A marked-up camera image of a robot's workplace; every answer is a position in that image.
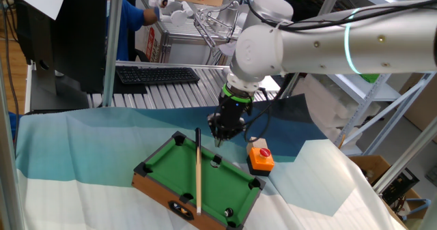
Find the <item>blue shirt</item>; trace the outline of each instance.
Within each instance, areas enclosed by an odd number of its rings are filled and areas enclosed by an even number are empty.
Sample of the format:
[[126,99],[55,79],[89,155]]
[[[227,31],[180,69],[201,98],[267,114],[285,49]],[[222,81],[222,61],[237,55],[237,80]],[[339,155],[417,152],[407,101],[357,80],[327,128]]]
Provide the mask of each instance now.
[[137,31],[144,24],[143,10],[131,5],[127,0],[122,3],[122,15],[120,17],[120,31],[118,35],[117,60],[128,61],[128,29]]

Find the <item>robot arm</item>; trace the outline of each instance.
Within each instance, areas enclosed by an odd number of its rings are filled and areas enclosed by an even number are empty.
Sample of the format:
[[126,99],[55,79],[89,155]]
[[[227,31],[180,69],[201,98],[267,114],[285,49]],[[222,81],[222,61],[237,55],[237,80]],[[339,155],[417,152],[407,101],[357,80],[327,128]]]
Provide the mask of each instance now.
[[[378,11],[376,8],[363,11],[360,16]],[[309,20],[341,20],[356,12],[336,12]],[[293,27],[312,24],[301,23]],[[437,12],[425,9],[296,32],[265,24],[248,27],[237,41],[231,63],[232,73],[227,76],[227,83],[219,96],[220,112],[208,116],[211,131],[217,139],[216,145],[245,129],[241,116],[251,110],[250,99],[265,76],[290,72],[365,74],[434,71],[437,70],[436,30]]]

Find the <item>shelving unit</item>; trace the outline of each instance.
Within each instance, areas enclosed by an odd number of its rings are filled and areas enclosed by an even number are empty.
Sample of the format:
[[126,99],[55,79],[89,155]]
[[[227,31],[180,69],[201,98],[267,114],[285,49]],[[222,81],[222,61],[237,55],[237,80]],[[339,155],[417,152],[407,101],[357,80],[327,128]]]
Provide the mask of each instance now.
[[[371,3],[376,5],[392,3],[396,1],[404,1],[404,0],[368,0]],[[333,8],[335,5],[335,0],[325,1],[323,6],[329,8]],[[388,124],[381,130],[379,135],[375,138],[373,143],[367,148],[364,152],[365,155],[372,154],[381,144],[382,140],[387,136],[387,134],[391,131],[393,126],[399,121],[399,119],[404,115],[408,107],[414,102],[417,96],[422,92],[422,90],[429,83],[431,78],[435,75],[435,72],[426,72],[423,75],[423,78],[420,81],[420,85],[415,87],[415,91],[410,91],[409,94],[400,95],[397,91],[395,91],[392,87],[386,84],[387,79],[390,77],[390,74],[381,74],[378,80],[374,83],[368,83],[366,80],[361,78],[359,75],[342,75],[342,74],[334,74],[328,75],[331,80],[333,80],[342,90],[344,90],[349,96],[351,96],[354,100],[358,102],[358,108],[355,114],[350,118],[349,122],[343,127],[339,136],[335,140],[334,144],[338,145],[341,142],[342,136],[346,135],[346,140],[350,140],[354,135],[358,135],[366,130],[370,125],[374,124],[376,120],[380,119],[381,116],[388,113],[390,110],[393,110],[397,105],[396,113],[389,120]],[[360,125],[357,121],[362,117],[363,113],[369,107],[370,103],[373,101],[388,101],[394,102],[386,109],[382,110],[380,114],[374,117],[369,125],[365,125],[356,131],[354,134],[349,133],[353,129],[354,126]],[[351,148],[347,148],[347,150],[343,150],[342,152],[348,156],[350,155],[358,155],[361,154],[360,149],[355,146]]]
[[[365,99],[366,95],[369,93],[370,89],[373,86],[372,83],[368,83],[361,76],[356,74],[333,74],[328,76],[358,103],[362,102]],[[400,96],[401,95],[388,84],[383,84],[373,101],[394,101]]]

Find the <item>billiard ball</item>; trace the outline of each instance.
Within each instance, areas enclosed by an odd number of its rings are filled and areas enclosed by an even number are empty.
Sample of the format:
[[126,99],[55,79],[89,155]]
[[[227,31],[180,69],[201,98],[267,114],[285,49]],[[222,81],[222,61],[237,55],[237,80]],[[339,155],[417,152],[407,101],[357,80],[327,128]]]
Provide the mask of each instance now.
[[225,210],[225,216],[226,217],[231,217],[231,216],[233,216],[234,215],[234,210],[233,209],[231,209],[231,208],[227,208],[226,210]]

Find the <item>keyboard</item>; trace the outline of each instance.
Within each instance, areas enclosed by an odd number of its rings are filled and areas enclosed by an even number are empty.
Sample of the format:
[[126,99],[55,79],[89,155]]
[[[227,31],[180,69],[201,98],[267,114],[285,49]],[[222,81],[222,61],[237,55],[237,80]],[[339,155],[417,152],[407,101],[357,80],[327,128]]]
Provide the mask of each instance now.
[[115,71],[123,84],[196,83],[200,78],[191,68],[138,68],[117,66]]

